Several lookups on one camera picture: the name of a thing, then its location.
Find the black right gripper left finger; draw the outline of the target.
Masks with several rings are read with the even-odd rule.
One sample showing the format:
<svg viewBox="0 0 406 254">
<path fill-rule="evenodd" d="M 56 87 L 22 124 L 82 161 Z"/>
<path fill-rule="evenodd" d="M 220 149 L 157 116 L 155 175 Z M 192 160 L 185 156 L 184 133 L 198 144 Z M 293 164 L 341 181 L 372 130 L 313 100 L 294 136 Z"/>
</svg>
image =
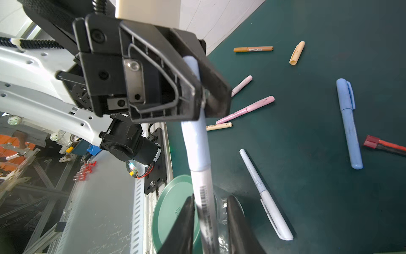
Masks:
<svg viewBox="0 0 406 254">
<path fill-rule="evenodd" d="M 158 254 L 192 254 L 195 198 L 188 197 Z"/>
</svg>

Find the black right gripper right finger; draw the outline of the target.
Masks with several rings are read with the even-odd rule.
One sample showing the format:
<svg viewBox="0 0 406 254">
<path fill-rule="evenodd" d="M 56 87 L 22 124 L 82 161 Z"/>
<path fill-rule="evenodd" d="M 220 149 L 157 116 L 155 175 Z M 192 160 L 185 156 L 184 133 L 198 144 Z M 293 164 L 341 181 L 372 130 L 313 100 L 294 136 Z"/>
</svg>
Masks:
<svg viewBox="0 0 406 254">
<path fill-rule="evenodd" d="M 248 224 L 238 200 L 232 195 L 227 198 L 227 219 L 230 254 L 265 254 Z"/>
</svg>

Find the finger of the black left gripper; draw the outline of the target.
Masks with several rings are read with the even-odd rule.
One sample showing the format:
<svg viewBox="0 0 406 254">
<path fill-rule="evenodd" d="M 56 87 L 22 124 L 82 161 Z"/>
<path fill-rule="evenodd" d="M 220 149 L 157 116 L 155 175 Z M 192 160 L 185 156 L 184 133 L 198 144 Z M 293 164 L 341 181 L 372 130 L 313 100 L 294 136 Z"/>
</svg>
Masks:
<svg viewBox="0 0 406 254">
<path fill-rule="evenodd" d="M 170 29 L 171 42 L 181 56 L 192 56 L 198 61 L 200 82 L 206 96 L 207 117 L 225 117 L 230 112 L 231 86 L 206 56 L 206 43 L 195 34 Z"/>
<path fill-rule="evenodd" d="M 195 121 L 203 88 L 183 60 L 177 29 L 135 21 L 119 23 L 130 118 L 134 123 Z"/>
</svg>

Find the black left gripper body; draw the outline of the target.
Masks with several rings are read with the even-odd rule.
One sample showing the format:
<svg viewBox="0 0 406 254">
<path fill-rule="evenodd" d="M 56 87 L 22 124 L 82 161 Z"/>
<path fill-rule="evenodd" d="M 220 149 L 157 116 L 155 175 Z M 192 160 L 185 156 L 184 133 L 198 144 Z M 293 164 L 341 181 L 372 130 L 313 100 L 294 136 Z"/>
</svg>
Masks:
<svg viewBox="0 0 406 254">
<path fill-rule="evenodd" d="M 119 37 L 121 22 L 102 14 L 76 18 L 73 30 L 78 62 L 57 74 L 74 105 L 97 116 L 130 115 Z"/>
</svg>

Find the white pen light-blue cap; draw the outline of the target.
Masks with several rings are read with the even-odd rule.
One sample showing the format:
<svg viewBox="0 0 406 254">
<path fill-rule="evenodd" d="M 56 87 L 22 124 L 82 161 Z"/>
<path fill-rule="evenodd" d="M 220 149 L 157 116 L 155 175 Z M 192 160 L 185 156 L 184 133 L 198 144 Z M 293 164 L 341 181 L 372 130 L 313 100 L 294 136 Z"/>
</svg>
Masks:
<svg viewBox="0 0 406 254">
<path fill-rule="evenodd" d="M 193 194 L 198 213 L 203 253 L 218 254 L 216 202 L 211 175 L 211 160 L 206 130 L 204 104 L 198 104 L 199 118 L 181 123 Z"/>
</svg>

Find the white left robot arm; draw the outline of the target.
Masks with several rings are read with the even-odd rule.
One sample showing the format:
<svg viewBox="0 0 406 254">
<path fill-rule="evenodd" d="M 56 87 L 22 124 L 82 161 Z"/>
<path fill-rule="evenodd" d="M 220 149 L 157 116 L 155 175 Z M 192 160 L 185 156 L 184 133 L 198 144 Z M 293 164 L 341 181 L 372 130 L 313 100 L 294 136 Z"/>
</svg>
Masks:
<svg viewBox="0 0 406 254">
<path fill-rule="evenodd" d="M 180 1 L 22 1 L 49 40 L 1 38 L 1 110 L 121 161 L 153 164 L 141 124 L 229 113 L 206 44 L 179 29 Z"/>
</svg>

